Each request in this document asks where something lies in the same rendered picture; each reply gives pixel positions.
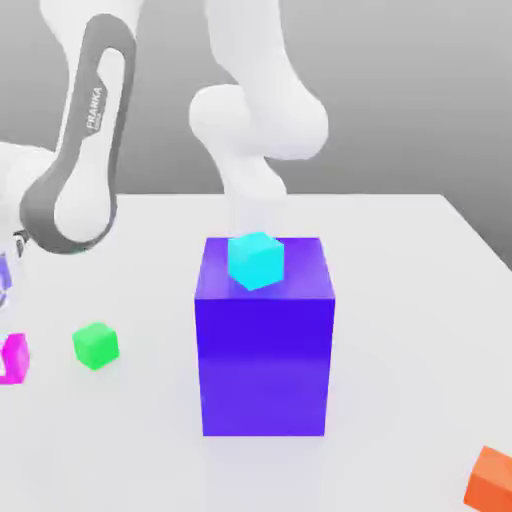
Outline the small orange cube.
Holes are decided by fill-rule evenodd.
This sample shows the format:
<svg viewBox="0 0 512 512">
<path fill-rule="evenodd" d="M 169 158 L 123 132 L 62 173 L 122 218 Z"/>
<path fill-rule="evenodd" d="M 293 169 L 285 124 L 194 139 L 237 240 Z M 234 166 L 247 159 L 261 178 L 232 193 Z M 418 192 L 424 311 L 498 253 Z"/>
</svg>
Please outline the small orange cube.
<svg viewBox="0 0 512 512">
<path fill-rule="evenodd" d="M 512 457 L 484 446 L 471 471 L 463 502 L 479 512 L 512 512 Z"/>
</svg>

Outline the small green cube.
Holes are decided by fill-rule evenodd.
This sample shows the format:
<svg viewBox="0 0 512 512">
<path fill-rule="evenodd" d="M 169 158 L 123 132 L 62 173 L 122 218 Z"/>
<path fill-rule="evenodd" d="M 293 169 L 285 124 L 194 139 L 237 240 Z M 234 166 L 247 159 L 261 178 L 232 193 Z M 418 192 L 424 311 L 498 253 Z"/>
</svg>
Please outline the small green cube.
<svg viewBox="0 0 512 512">
<path fill-rule="evenodd" d="M 120 355 L 114 329 L 104 323 L 89 324 L 72 334 L 77 359 L 91 370 L 98 370 Z"/>
</svg>

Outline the large blue box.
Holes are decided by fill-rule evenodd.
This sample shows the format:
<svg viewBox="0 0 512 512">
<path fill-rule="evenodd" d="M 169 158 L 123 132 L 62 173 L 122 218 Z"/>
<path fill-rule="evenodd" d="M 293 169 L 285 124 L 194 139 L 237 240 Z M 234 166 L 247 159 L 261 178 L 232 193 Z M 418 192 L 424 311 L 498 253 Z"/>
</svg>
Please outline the large blue box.
<svg viewBox="0 0 512 512">
<path fill-rule="evenodd" d="M 229 276 L 227 239 L 205 242 L 194 309 L 206 436 L 325 432 L 335 292 L 319 239 L 282 242 L 283 280 L 254 291 Z"/>
</svg>

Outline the small magenta cube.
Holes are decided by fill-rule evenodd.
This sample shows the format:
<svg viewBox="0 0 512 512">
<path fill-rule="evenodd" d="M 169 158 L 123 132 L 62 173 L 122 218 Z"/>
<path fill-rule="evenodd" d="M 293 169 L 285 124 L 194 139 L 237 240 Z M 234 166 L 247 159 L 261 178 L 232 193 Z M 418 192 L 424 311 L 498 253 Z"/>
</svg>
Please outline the small magenta cube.
<svg viewBox="0 0 512 512">
<path fill-rule="evenodd" d="M 6 375 L 0 377 L 0 385 L 21 384 L 29 369 L 30 354 L 26 337 L 23 333 L 12 333 L 3 348 L 6 363 Z"/>
</svg>

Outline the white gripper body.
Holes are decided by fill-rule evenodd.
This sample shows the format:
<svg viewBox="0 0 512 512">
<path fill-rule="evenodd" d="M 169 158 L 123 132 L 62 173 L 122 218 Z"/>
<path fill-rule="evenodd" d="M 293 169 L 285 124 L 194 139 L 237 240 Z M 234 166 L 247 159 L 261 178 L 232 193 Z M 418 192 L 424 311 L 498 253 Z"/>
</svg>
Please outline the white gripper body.
<svg viewBox="0 0 512 512">
<path fill-rule="evenodd" d="M 0 253 L 0 310 L 7 303 L 9 290 L 12 287 L 12 269 L 6 253 Z"/>
</svg>

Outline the small cyan cube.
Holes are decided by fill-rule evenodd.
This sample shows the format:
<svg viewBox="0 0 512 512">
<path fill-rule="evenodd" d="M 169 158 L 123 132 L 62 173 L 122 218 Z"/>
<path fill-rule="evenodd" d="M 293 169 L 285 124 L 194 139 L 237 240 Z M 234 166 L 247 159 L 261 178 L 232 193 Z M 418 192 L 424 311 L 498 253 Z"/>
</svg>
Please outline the small cyan cube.
<svg viewBox="0 0 512 512">
<path fill-rule="evenodd" d="M 284 277 L 284 244 L 264 232 L 228 239 L 228 274 L 254 291 Z"/>
</svg>

